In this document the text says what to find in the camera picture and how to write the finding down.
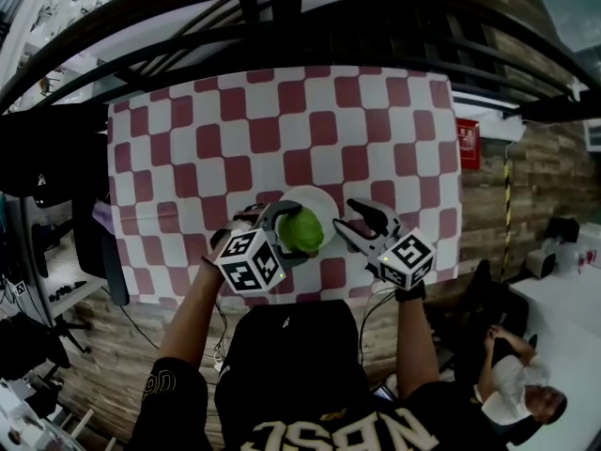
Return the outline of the person's left hand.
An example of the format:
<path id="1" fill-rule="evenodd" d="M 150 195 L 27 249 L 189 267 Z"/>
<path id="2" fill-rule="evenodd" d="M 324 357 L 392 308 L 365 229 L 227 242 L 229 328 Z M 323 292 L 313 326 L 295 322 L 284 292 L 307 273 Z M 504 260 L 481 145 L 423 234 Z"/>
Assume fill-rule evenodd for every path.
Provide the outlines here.
<path id="1" fill-rule="evenodd" d="M 235 222 L 243 222 L 249 224 L 251 228 L 255 228 L 256 223 L 264 211 L 265 204 L 253 204 L 244 210 L 238 211 L 234 216 Z"/>

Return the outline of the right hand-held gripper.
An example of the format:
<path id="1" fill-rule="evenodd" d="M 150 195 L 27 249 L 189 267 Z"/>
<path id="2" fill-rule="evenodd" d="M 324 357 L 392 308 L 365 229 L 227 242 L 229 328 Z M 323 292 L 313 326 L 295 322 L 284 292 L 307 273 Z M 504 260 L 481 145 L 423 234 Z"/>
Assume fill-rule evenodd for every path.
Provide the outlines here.
<path id="1" fill-rule="evenodd" d="M 376 234 L 393 233 L 376 248 L 375 238 L 341 219 L 332 220 L 334 230 L 348 246 L 368 256 L 366 269 L 376 279 L 403 290 L 411 290 L 422 283 L 436 260 L 435 246 L 425 234 L 417 227 L 397 227 L 397 214 L 386 204 L 366 198 L 349 198 L 347 204 Z"/>

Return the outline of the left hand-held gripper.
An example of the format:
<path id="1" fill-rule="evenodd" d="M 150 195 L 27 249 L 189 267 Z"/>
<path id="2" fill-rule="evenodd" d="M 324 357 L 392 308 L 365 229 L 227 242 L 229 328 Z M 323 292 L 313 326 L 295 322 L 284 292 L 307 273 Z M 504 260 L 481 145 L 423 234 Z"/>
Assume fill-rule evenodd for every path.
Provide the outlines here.
<path id="1" fill-rule="evenodd" d="M 265 219 L 269 211 L 269 222 Z M 209 240 L 212 252 L 209 261 L 222 273 L 231 289 L 240 295 L 258 295 L 268 292 L 285 278 L 284 268 L 294 268 L 317 257 L 318 251 L 275 249 L 273 227 L 285 215 L 302 210 L 300 203 L 281 200 L 266 205 L 255 228 L 243 222 L 229 221 L 215 231 Z"/>

